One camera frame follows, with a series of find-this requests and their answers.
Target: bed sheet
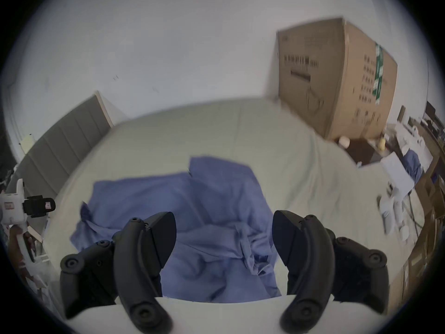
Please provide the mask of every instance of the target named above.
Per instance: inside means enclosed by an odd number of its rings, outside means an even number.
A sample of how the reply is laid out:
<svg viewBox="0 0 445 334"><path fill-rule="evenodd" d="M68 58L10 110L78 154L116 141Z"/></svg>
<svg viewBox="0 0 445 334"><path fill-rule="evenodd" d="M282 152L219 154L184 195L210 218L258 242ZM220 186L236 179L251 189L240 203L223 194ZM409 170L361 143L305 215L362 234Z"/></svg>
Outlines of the bed sheet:
<svg viewBox="0 0 445 334"><path fill-rule="evenodd" d="M389 177L380 164L357 168L343 149L276 101L238 99L172 109L113 128L56 198L44 235L54 267L60 271L60 260L76 252L69 237L95 181L186 171L190 157L200 155L250 166L272 212L314 214L336 236L383 251L390 283L414 247L414 239L402 242L398 231L385 235L377 197L386 192ZM414 191L412 201L423 223ZM286 293L287 270L280 260L275 274Z"/></svg>

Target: crumpled fabric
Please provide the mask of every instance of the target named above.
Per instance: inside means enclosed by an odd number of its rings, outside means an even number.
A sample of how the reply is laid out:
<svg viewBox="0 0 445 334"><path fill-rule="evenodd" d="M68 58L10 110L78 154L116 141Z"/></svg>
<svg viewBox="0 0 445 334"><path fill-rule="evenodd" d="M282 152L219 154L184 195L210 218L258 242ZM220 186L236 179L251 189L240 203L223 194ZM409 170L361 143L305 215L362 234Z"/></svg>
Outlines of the crumpled fabric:
<svg viewBox="0 0 445 334"><path fill-rule="evenodd" d="M413 179L414 183L417 184L417 182L420 180L420 177L422 176L422 166L420 164L419 156L417 155L417 153L409 149L405 153L405 156L403 156L401 162L405 170Z"/></svg>
<svg viewBox="0 0 445 334"><path fill-rule="evenodd" d="M252 170L193 157L189 172L99 181L70 237L78 251L111 240L129 219L175 215L177 239L161 270L164 297L233 303L280 296L272 212Z"/></svg>

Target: large cardboard box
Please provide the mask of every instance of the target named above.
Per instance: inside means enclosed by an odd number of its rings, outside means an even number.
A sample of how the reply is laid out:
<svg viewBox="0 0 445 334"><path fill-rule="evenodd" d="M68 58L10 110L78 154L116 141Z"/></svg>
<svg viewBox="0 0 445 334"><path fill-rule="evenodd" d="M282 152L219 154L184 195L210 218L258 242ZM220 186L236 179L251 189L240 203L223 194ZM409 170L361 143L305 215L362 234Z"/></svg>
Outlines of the large cardboard box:
<svg viewBox="0 0 445 334"><path fill-rule="evenodd" d="M326 139L376 138L396 87L397 63L342 18L278 32L280 98Z"/></svg>

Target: black clamp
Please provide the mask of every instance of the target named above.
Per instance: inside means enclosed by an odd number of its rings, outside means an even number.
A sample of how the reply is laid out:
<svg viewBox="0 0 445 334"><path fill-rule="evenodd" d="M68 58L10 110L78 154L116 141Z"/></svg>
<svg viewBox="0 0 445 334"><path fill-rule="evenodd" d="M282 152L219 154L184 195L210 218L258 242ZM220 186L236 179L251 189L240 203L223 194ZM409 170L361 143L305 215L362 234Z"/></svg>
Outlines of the black clamp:
<svg viewBox="0 0 445 334"><path fill-rule="evenodd" d="M112 241L65 256L60 288L67 319L87 308L113 305L119 296L140 331L168 333L172 321L155 297L162 297L159 272L175 242L175 217L162 212L144 221L133 218Z"/></svg>
<svg viewBox="0 0 445 334"><path fill-rule="evenodd" d="M287 294L296 297L281 316L288 333L305 333L335 301L363 303L378 313L388 303L386 256L345 237L336 238L314 215L274 214L272 237L289 270Z"/></svg>

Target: screw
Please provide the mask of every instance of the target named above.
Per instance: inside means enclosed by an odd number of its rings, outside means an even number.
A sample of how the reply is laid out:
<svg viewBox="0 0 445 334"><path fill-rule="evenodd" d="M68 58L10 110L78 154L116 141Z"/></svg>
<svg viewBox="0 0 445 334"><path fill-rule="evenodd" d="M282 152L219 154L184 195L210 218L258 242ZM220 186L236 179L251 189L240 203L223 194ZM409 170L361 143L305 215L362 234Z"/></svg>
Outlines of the screw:
<svg viewBox="0 0 445 334"><path fill-rule="evenodd" d="M309 307L304 307L301 310L301 314L303 314L303 316L305 317L310 316L312 314L312 309L310 309Z"/></svg>
<svg viewBox="0 0 445 334"><path fill-rule="evenodd" d="M156 315L156 310L153 305L149 303L139 304L133 309L132 316L137 323L143 326L156 326L159 322L159 317Z"/></svg>
<svg viewBox="0 0 445 334"><path fill-rule="evenodd" d="M337 238L337 242L338 242L340 245L344 245L345 243L348 242L348 238L346 238L346 237L339 237L339 238Z"/></svg>
<svg viewBox="0 0 445 334"><path fill-rule="evenodd" d="M319 306L311 300L302 300L292 311L291 317L294 322L310 321L320 315Z"/></svg>
<svg viewBox="0 0 445 334"><path fill-rule="evenodd" d="M97 244L103 248L106 248L108 245L110 245L110 242L108 240L101 240L98 241Z"/></svg>
<svg viewBox="0 0 445 334"><path fill-rule="evenodd" d="M378 253L372 253L369 256L369 259L370 259L372 264L378 264L382 260L382 257Z"/></svg>
<svg viewBox="0 0 445 334"><path fill-rule="evenodd" d="M74 267L77 266L78 263L79 263L79 261L77 261L77 259L70 258L70 259L67 259L67 261L65 262L65 265L69 269L73 269Z"/></svg>

